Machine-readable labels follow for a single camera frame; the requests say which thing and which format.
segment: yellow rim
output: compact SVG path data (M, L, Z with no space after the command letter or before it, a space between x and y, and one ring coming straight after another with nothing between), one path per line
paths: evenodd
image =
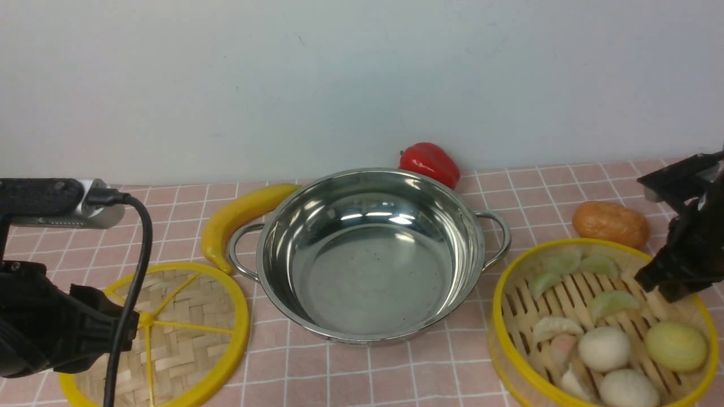
M148 268L148 274L163 272L170 269L185 269L194 271L196 273L189 277L189 279L184 284L179 286L173 292L173 294L167 297L167 299L160 305L160 307L155 310L155 312L153 312L154 316L158 315L158 313L168 304L169 301L171 301L172 298L176 296L176 294L178 294L179 291L181 291L186 285L188 285L188 283L190 283L201 274L206 274L214 278L216 281L220 282L226 288L229 296L232 299L232 302L234 303L235 321L233 330L224 330L217 327L207 327L203 325L184 324L181 322L160 323L163 325L171 325L180 328L223 332L231 335L231 341L229 341L229 345L227 346L224 355L219 360L219 363L214 366L214 368L209 372L209 375L204 377L196 386L192 387L181 397L175 398L174 400L159 405L159 407L198 407L202 406L208 399L216 394L216 392L218 392L219 389L224 386L224 384L227 382L227 380L229 380L232 374L234 374L236 368L239 366L239 362L241 361L241 358L246 350L246 345L249 339L249 311L246 307L246 299L244 298L244 294L242 293L241 288L236 283L236 281L234 281L234 279L232 279L228 274L225 274L218 269L206 266L204 264L190 262L157 264ZM122 299L115 293L115 290L123 285L129 284L132 278L132 275L123 277L122 279L108 286L108 288L104 290L104 293L109 297L115 298L116 300ZM139 330L137 335L146 336L146 352L150 354L151 341L148 340L150 338L150 327L144 326L141 329L141 323L139 323ZM151 401L153 402L153 379L151 372L152 365L147 363L146 369L148 374L148 386L151 390ZM63 390L65 397L72 405L79 407L97 406L97 404L89 400L83 393L78 390L77 386L75 385L75 381L73 380L72 374L59 374L59 380L60 387Z
M493 325L495 328L495 334L498 339L498 343L500 344L500 347L503 350L503 353L508 357L510 362L513 364L513 366L521 373L521 375L530 383L533 387L535 387L536 390L538 390L540 393L547 395L551 400L553 400L556 403L559 403L562 406L570 406L570 407L598 407L595 404L587 403L585 401L579 400L578 398L574 398L570 396L569 394L563 392L558 387L550 384L546 379L541 377L538 373L536 373L535 370L523 359L523 356L521 356L518 351L515 350L515 346L513 346L513 343L510 341L510 338L508 337L508 331L505 329L505 323L502 320L502 289L503 285L505 284L506 279L510 275L510 273L518 266L518 264L523 261L524 258L530 256L531 254L534 254L538 251L544 250L546 248L550 248L553 246L562 246L567 245L571 243L594 243L601 246L608 246L611 248L617 248L623 251L626 251L630 254L633 254L635 256L641 257L642 259L646 261L651 261L652 258L647 256L646 254L637 251L635 249L632 249L628 246L623 246L617 243L608 242L605 240L596 240L596 239L584 239L584 238L575 238L575 239L563 239L563 240L555 240L552 242L548 242L545 244L542 244L540 246L536 246L532 248L531 250L525 252L522 256L518 257L508 268L502 273L500 276L500 280L497 283L497 287L495 288L495 295L493 296ZM697 400L699 400L707 391L709 386L712 384L712 381L714 380L714 376L716 374L717 365L719 361L719 343L717 338L716 329L714 328L714 323L711 319L711 316L709 315L709 311L706 309L704 304L699 300L699 297L697 295L694 296L694 303L696 304L696 307L699 309L699 311L702 313L704 317L704 322L707 325L707 329L709 331L709 343L710 343L710 351L709 351L709 361L707 365L706 374L704 375L704 379L701 383L699 383L699 386L691 392L689 395L687 395L685 398L682 398L681 400L676 401L675 403L667 404L663 407L689 407L692 406L694 403L696 403ZM497 368L497 364L495 362L495 358L493 359L493 364L496 366L496 370L499 370ZM528 407L529 404L524 401L519 394L516 395L517 391L513 391L513 386L510 385L507 378L504 378L505 376L500 375L501 381L505 384L505 386L508 388L508 391L510 392L513 397L515 397L521 404L523 404L525 407Z

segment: pink tile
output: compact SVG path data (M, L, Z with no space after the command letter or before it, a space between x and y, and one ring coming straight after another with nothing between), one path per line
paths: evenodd
M636 182L635 178L611 180L611 183L621 198L644 195L644 186Z
M521 201L521 206L549 205L552 203L546 188L523 189L516 192L518 199Z
M568 231L563 225L533 226L531 231L538 244L568 238Z
M714 287L709 287L706 290L700 291L699 298L701 298L707 308L724 306L724 300L722 299L722 296L719 294L719 292L717 292L717 289Z
M485 201L488 209L493 211L520 207L518 199L515 198L515 193L511 190L485 193Z
M661 207L658 203L649 202L644 199L643 196L640 196L638 198L624 198L622 201L623 205L626 208L641 212L644 215L655 215L662 213Z
M307 346L307 345L318 345L321 343L327 343L326 340L323 340L322 338L316 336L315 334L309 332L308 330L305 330L302 328L299 324L295 324L293 322L289 325L290 330L290 336L289 336L289 345L291 346Z
M606 162L601 164L609 178L632 178L638 177L638 173L628 161Z
M408 352L408 344L400 343L392 346L382 346L379 348L370 348L369 359L372 369L381 369L383 367L405 366L410 364L410 354Z
M510 235L512 240L510 248L522 249L535 246L533 235L531 235L531 231L528 228L513 229L510 231Z
M573 214L576 212L576 209L581 204L579 203L559 203L556 205L558 207L558 211L560 212L560 217L563 218L563 221L565 223L572 222Z
M506 394L505 401L508 402L508 407L523 407L512 395Z
M508 179L508 174L505 172L500 172L498 174L479 175L478 180L480 181L480 188L483 190L483 192L513 189L513 187L510 186L510 179Z
M463 407L508 407L502 394L477 395L463 398Z
M6 254L32 253L40 241L41 234L35 235L13 235L8 239L5 247Z
M455 372L450 364L416 365L415 384L419 398L431 395L457 395Z
M179 188L176 195L176 203L183 204L185 202L198 202L206 199L207 185L188 185Z
M98 249L93 267L120 266L126 259L128 246L102 247Z
M271 383L247 384L245 387L244 406L272 407L284 405L284 380Z
M429 332L410 341L412 362L446 362L450 358L450 346L446 332Z
M495 213L505 219L508 227L526 226L526 218L523 216L523 211L520 209L502 209L495 211Z
M290 379L287 383L288 406L321 406L327 404L327 378Z
M203 208L202 216L204 218L210 218L211 215L215 214L218 210L226 206L233 199L224 199L223 201L207 201L206 206Z
M203 202L179 203L174 205L171 220L201 219Z
M246 357L249 360L247 368L248 381L284 379L287 366L287 351L285 349L247 353Z
M289 349L289 377L327 374L327 347Z
M171 240L164 242L159 261L191 260L194 240Z
M553 201L557 204L568 204L571 202L583 202L584 195L577 185L561 185L557 187L548 187Z
M611 183L608 181L581 184L581 189L584 192L586 199L589 201L618 198L616 191L613 190Z
M201 221L194 219L169 223L168 230L166 231L166 239L196 238L200 232L198 229L199 222Z
M666 235L669 231L669 219L666 215L649 215L646 217L649 220L651 226L651 234Z
M203 405L208 407L241 406L241 386L222 387L211 400Z
M480 310L478 301L464 302L457 307L447 318L447 326L450 329L481 329L485 328L483 313Z
M254 321L269 321L284 318L284 314L267 297L259 297L254 302Z
M465 203L468 204L468 208L470 208L472 211L484 211L486 209L485 200L483 200L483 195L468 194L468 195L461 195L460 198L462 198L463 201L465 201Z
M572 184L575 182L573 173L568 167L542 168L540 172L541 175L543 175L543 181L545 181L545 184L548 186Z
M95 288L106 288L111 283L116 282L120 274L121 266L92 268L88 270L88 277L86 277L84 284Z
M543 186L543 179L537 169L511 172L510 180L513 181L514 188L532 188Z
M415 398L409 367L372 372L372 389L377 403Z
M526 213L526 218L528 218L528 223L531 226L550 225L552 223L560 222L558 212L555 210L553 205L523 208L523 211Z
M407 361L406 363L409 362L407 345L405 345L405 360ZM369 370L369 364L366 348L353 348L345 345L331 345L329 347L330 373L362 372Z
M36 251L55 251L65 250L68 246L68 241L72 237L72 232L61 232L61 233L45 233L38 244Z
M45 264L49 272L54 272L58 269L61 257L63 257L62 251L50 251L47 253L33 253L30 260Z
M259 243L260 232L248 233L239 239L239 243L236 245L237 253L254 253L256 252L256 245Z
M258 285L256 282L239 274L234 276L234 280L239 283L241 291L246 298L254 298L256 296L256 286Z
M171 217L171 210L173 209L173 205L161 205L161 206L151 206L148 209L148 214L151 215L151 221L154 223L157 222L168 222L169 218Z
M709 390L699 400L699 407L721 407L722 394L724 394L724 375L717 374Z
M103 234L101 246L127 245L131 243L135 225L112 227Z
M330 377L329 402L332 407L370 404L369 374L345 374Z
M266 182L247 182L239 184L239 193L237 196L242 196L247 193L253 192L258 189L262 189L266 186Z
M35 400L35 394L41 387L44 374L9 379L0 392L3 404L28 403Z
M598 164L576 165L571 169L579 182L603 181L606 179L603 168Z
M85 270L63 270L51 276L53 284L66 293L70 290L71 284L83 285L83 279L85 279Z
M460 394L498 393L498 380L493 363L490 361L457 363Z
M60 389L60 381L56 372L48 372L48 377L43 383L43 389L38 394L38 401L63 400L65 395Z
M498 274L485 273L480 276L480 280L478 280L478 292L483 301L491 301L493 299L495 287L499 280L500 276Z
M460 400L457 397L433 397L420 400L418 407L459 407Z
M146 206L173 204L179 188L152 188L146 196Z
M209 193L206 196L208 200L214 199L232 199L236 198L237 184L212 184L209 185Z
M91 266L93 255L96 254L95 248L82 248L78 250L68 250L63 256L58 268L60 270L83 269Z
M480 193L478 178L475 176L461 177L458 186L455 187L457 193Z
M658 171L659 169L662 169L664 167L664 162L660 159L633 161L632 164L641 175L646 175L650 172Z
M289 323L289 321L274 321L255 324L254 329L251 331L249 350L258 351L261 349L286 346Z
M452 331L450 343L455 361L490 359L485 331Z

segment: table surface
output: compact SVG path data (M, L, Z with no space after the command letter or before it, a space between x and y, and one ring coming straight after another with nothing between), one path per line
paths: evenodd
M576 236L571 215L588 200L620 202L647 216L652 238L645 251L665 242L671 210L645 201L636 183L675 160L622 161L551 167L478 170L457 188L473 210L492 210L508 221L513 245L506 259L484 273L463 305L430 333L388 348L330 345L303 331L273 307L263 290L240 283L251 306L253 329L236 374L209 401L210 406L486 406L516 407L490 361L487 323L492 292L501 271L526 249L548 240ZM304 183L307 180L293 180ZM236 196L268 182L148 187L126 185L148 206L154 221L152 262L207 263L198 245L206 220ZM494 252L500 236L484 225L486 247ZM140 247L140 225L133 210L109 230L13 229L6 258L44 263L62 290L71 283L106 287L133 273ZM240 258L253 263L256 242L243 240ZM701 293L719 332L724 332L724 284ZM724 337L720 334L720 345ZM700 407L720 406L724 371ZM0 379L0 406L67 406L53 372Z

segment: bamboo steamer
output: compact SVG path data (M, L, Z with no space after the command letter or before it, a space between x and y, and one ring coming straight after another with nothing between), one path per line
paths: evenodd
M531 277L542 272L541 255L576 245L584 256L609 256L620 270L620 279L589 273L565 276L563 283L534 301L528 289ZM578 321L586 332L594 327L612 325L621 328L632 344L630 365L646 375L661 395L664 407L693 406L711 385L718 364L718 341L710 315L698 296L690 295L677 303L668 303L657 291L645 293L634 275L651 258L632 248L603 240L565 239L537 246L516 259L500 277L492 305L494 329L488 341L494 367L510 394L525 407L596 407L560 390L560 372L549 357L548 342L532 343L533 326L544 316L565 316ZM595 295L608 290L631 293L641 309L623 311L591 321L587 304ZM659 321L676 320L701 330L709 343L703 367L690 374L676 374L658 366L646 352L644 338ZM578 358L573 368L590 388L598 389L603 375L587 369Z

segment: woven bamboo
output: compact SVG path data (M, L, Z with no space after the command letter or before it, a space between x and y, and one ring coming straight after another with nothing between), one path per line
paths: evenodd
M541 258L549 256L563 246L577 245L584 256L594 253L610 257L620 270L620 279L609 279L602 275L578 273L567 275L563 283L548 290L541 299L534 301L528 284L531 278L543 272ZM497 335L490 335L490 348L496 367L504 377L506 386L512 388L524 405L559 406L551 398L547 388L539 389L530 380L530 375L521 371L520 366L511 360L502 342L512 344L512 348L522 357L535 374L545 382L560 386L561 372L550 358L549 343L533 344L533 327L544 316L565 316L578 321L584 331L603 325L621 328L632 344L630 367L645 374L659 390L663 405L690 405L692 394L703 393L709 385L716 369L717 344L711 320L698 298L693 295L677 303L668 303L658 292L645 293L634 280L634 275L648 262L642 253L624 249L618 245L596 243L590 240L570 240L567 243L547 245L523 255L512 265L499 282L497 297L500 309L493 310L493 320L502 321L496 328ZM587 306L599 293L610 290L622 290L632 294L641 304L639 310L622 311L597 323L591 320ZM691 324L702 331L710 342L710 355L707 363L699 370L689 374L676 374L658 366L648 357L644 338L649 328L657 322L676 320ZM573 359L573 368L589 388L597 391L603 375L587 369L580 359Z
M248 323L245 303L237 309L234 298L240 290L231 293L228 284L217 279L219 275L202 271L181 264L147 274L135 307L141 313L138 333L132 350L120 360L116 406L161 406L194 393L227 353L239 320L237 312L246 314L243 320ZM106 290L109 298L123 303L128 282L111 288ZM248 325L240 328L241 335L248 337ZM72 375L77 390L95 405L102 404L107 360L102 356L88 371ZM188 405L197 405L195 398L196 394Z

